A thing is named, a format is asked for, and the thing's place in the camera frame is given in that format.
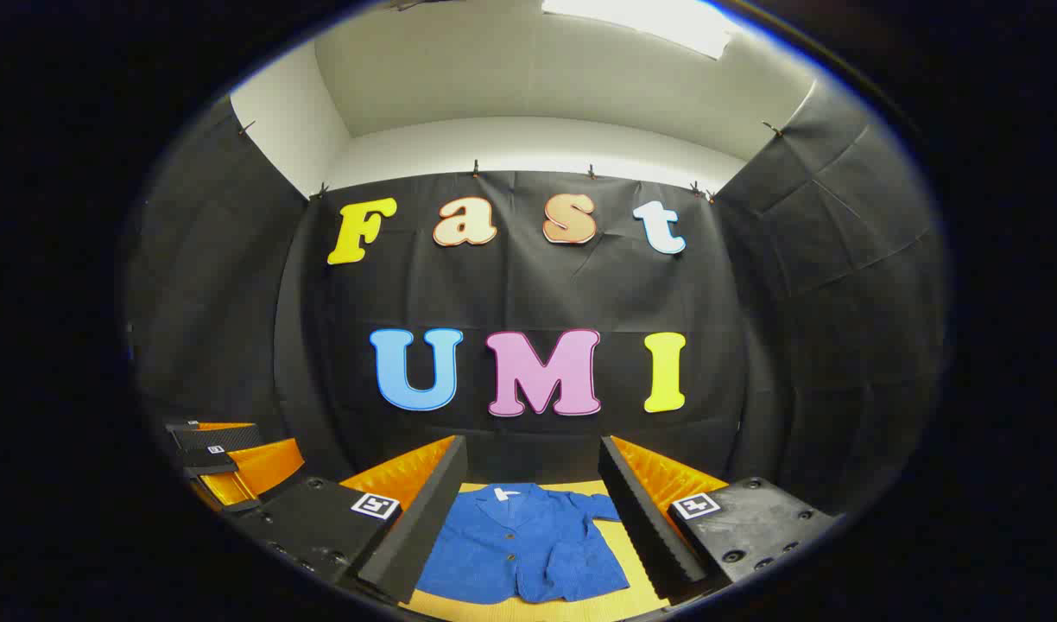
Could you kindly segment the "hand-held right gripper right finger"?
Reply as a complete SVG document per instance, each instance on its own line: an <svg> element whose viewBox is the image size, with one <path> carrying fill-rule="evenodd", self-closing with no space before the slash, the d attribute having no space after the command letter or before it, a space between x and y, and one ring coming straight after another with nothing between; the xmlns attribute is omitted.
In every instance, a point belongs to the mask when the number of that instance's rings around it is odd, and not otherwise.
<svg viewBox="0 0 1057 622"><path fill-rule="evenodd" d="M769 574L840 524L764 478L726 483L615 435L601 437L598 471L655 594L671 605Z"/></svg>

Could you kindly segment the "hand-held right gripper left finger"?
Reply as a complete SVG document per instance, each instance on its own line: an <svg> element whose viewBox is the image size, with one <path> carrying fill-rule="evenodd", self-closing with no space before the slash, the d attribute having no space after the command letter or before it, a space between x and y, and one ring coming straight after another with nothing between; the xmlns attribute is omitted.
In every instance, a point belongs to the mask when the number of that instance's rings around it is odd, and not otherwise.
<svg viewBox="0 0 1057 622"><path fill-rule="evenodd" d="M297 468L231 522L307 577L397 606L413 598L467 466L453 435L344 483Z"/></svg>

